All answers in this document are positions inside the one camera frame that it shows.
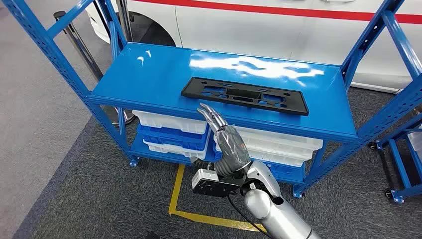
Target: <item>dark gray carpet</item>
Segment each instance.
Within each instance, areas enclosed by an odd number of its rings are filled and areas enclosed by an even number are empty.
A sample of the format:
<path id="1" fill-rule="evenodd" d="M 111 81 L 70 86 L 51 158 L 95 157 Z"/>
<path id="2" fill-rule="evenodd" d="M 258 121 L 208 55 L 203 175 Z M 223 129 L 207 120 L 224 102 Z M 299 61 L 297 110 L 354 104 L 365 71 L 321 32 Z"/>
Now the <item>dark gray carpet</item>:
<path id="1" fill-rule="evenodd" d="M 349 98 L 356 124 L 364 123 L 391 97 L 352 88 Z M 128 127 L 131 138 L 136 124 Z M 328 152 L 334 148 L 330 145 Z M 386 155 L 393 168 L 387 151 Z M 137 168 L 129 168 L 114 142 L 91 120 L 14 238 L 265 238 L 170 216 L 177 167 L 143 159 Z M 178 210 L 242 220 L 226 199 L 193 194 L 193 174 L 187 167 Z M 393 179 L 399 187 L 397 177 Z M 388 183 L 380 157 L 368 148 L 313 186 L 303 199 L 291 196 L 291 186 L 280 186 L 322 238 L 422 238 L 422 197 L 408 198 L 402 205 L 389 202 L 382 192 Z M 241 198 L 234 201 L 242 208 Z"/>

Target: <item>shelf top surface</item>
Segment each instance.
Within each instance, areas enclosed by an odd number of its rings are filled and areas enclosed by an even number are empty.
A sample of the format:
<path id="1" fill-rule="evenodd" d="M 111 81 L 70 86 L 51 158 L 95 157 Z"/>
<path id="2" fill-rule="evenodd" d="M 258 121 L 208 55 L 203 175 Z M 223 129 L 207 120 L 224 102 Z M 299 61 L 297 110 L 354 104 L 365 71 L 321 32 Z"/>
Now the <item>shelf top surface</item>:
<path id="1" fill-rule="evenodd" d="M 301 91 L 308 116 L 181 96 L 192 77 Z M 230 124 L 350 142 L 357 138 L 340 67 L 187 48 L 128 43 L 91 99 L 136 110 L 203 120 L 204 102 Z"/>

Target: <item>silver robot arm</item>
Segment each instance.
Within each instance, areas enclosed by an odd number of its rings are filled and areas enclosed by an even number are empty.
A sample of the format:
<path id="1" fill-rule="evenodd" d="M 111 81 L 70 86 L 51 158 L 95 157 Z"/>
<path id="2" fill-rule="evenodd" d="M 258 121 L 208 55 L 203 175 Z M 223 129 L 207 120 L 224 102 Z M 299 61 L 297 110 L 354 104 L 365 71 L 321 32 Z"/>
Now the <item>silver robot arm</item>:
<path id="1" fill-rule="evenodd" d="M 319 236 L 281 196 L 269 168 L 260 161 L 252 162 L 237 130 L 213 108 L 200 104 L 201 113 L 216 135 L 222 159 L 216 163 L 191 158 L 198 170 L 192 179 L 194 192 L 225 197 L 241 188 L 245 204 L 267 230 L 272 239 L 319 239 Z"/>

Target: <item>black plastic plate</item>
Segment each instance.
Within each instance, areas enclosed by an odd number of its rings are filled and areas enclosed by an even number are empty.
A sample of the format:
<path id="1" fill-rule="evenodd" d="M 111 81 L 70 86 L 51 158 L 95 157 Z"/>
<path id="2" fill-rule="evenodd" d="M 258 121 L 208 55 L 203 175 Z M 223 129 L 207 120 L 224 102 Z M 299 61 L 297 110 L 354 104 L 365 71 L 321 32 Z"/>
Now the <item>black plastic plate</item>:
<path id="1" fill-rule="evenodd" d="M 301 116 L 309 114 L 300 91 L 192 77 L 182 96 Z"/>

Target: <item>white plastic bin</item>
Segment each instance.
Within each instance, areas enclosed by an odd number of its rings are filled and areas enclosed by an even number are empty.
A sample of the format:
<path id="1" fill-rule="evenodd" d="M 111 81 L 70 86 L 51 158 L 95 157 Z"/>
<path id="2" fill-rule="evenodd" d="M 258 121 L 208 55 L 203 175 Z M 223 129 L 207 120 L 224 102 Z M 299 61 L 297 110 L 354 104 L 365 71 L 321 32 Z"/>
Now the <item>white plastic bin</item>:
<path id="1" fill-rule="evenodd" d="M 215 150 L 221 152 L 221 149 L 218 146 L 218 144 L 216 145 Z M 302 159 L 302 158 L 288 157 L 285 155 L 271 154 L 265 151 L 255 150 L 252 148 L 248 148 L 248 152 L 249 152 L 249 156 L 254 159 L 260 159 L 263 161 L 273 162 L 273 163 L 281 163 L 281 164 L 286 164 L 286 165 L 290 165 L 294 167 L 301 167 L 303 162 L 307 160 L 307 159 Z"/>
<path id="2" fill-rule="evenodd" d="M 242 136 L 246 148 L 249 151 L 265 152 L 267 155 L 283 155 L 306 161 L 312 158 L 312 154 L 315 150 L 322 148 L 321 139 L 238 126 L 235 126 L 235 128 L 240 136 Z"/>
<path id="3" fill-rule="evenodd" d="M 198 157 L 199 159 L 204 159 L 205 155 L 207 154 L 208 142 L 210 141 L 210 131 L 208 131 L 207 141 L 205 143 L 205 148 L 202 151 L 193 150 L 183 148 L 181 146 L 172 145 L 172 144 L 158 144 L 158 143 L 150 143 L 143 141 L 148 145 L 149 150 L 159 153 L 175 153 L 175 154 L 182 154 L 187 158 L 190 157 Z"/>
<path id="4" fill-rule="evenodd" d="M 422 132 L 409 133 L 408 138 L 413 149 L 418 154 L 419 160 L 422 161 Z"/>
<path id="5" fill-rule="evenodd" d="M 186 119 L 175 116 L 167 116 L 156 113 L 132 110 L 132 113 L 139 118 L 143 126 L 155 128 L 175 128 L 183 132 L 204 134 L 207 122 L 196 119 Z"/>

